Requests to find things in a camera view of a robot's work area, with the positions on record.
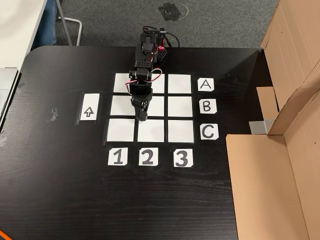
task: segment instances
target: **arrow card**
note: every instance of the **arrow card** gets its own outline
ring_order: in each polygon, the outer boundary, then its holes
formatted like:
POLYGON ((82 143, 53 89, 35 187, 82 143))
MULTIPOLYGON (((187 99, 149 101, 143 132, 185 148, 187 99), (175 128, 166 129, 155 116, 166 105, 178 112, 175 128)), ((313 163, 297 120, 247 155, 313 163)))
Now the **arrow card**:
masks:
POLYGON ((84 94, 80 120, 97 120, 100 93, 84 94))

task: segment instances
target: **gray carpet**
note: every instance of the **gray carpet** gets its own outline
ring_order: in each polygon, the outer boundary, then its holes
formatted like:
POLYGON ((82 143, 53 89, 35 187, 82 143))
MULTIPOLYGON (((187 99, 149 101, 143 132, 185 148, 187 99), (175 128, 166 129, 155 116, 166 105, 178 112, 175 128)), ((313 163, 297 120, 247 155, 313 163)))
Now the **gray carpet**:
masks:
MULTIPOLYGON (((135 46, 142 26, 150 25, 175 34, 181 47, 255 48, 260 46, 278 0, 178 0, 175 5, 181 15, 174 21, 166 21, 158 9, 168 2, 64 0, 62 9, 65 17, 82 21, 81 46, 135 46)), ((67 25, 75 44, 78 25, 67 25)), ((56 35, 58 45, 67 45, 61 22, 56 23, 56 35)), ((177 46, 174 38, 170 41, 177 46)))

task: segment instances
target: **number 1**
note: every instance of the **number 1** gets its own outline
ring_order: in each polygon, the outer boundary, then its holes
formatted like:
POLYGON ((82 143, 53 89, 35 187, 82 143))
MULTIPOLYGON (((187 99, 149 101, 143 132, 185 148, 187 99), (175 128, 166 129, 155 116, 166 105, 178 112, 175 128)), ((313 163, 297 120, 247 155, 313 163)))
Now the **number 1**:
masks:
POLYGON ((123 164, 123 162, 122 161, 120 161, 121 160, 121 148, 118 150, 118 151, 116 151, 113 155, 117 155, 118 154, 118 159, 117 159, 117 161, 115 161, 114 162, 114 164, 123 164))

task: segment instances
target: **cardboard flap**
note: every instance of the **cardboard flap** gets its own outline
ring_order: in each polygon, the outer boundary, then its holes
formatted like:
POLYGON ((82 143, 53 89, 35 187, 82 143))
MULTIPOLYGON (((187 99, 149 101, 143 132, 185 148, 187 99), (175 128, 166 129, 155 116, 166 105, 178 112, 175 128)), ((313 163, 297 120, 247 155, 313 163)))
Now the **cardboard flap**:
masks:
POLYGON ((284 136, 226 137, 239 240, 308 240, 284 136))
POLYGON ((317 89, 313 88, 296 89, 274 120, 268 131, 268 136, 285 134, 295 117, 316 92, 317 89))
POLYGON ((277 2, 277 4, 276 4, 276 7, 275 7, 274 12, 273 12, 273 15, 272 15, 272 18, 271 18, 271 20, 270 20, 270 22, 269 22, 269 25, 268 25, 268 27, 267 27, 267 29, 266 29, 266 31, 265 31, 265 34, 264 34, 264 36, 263 36, 263 39, 262 39, 262 41, 261 41, 260 46, 261 46, 263 49, 265 49, 265 48, 267 47, 267 45, 268 45, 269 38, 270 38, 270 34, 271 34, 271 31, 272 31, 273 19, 274 19, 274 17, 275 17, 276 12, 277 12, 279 2, 280 2, 280 0, 279 0, 279 1, 277 2))
POLYGON ((319 30, 319 0, 279 2, 262 47, 280 110, 296 89, 320 89, 319 30))
POLYGON ((275 91, 272 86, 257 87, 259 102, 264 120, 275 119, 278 115, 278 107, 275 91))
POLYGON ((320 239, 320 92, 284 134, 311 240, 320 239))

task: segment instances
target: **person's leg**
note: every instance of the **person's leg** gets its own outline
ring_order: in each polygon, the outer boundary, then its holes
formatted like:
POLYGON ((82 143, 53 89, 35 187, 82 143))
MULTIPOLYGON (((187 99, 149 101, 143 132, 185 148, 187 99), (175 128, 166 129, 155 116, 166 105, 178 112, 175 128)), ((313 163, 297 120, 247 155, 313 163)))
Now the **person's leg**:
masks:
POLYGON ((32 49, 56 44, 56 15, 56 1, 47 0, 38 30, 34 37, 32 49))

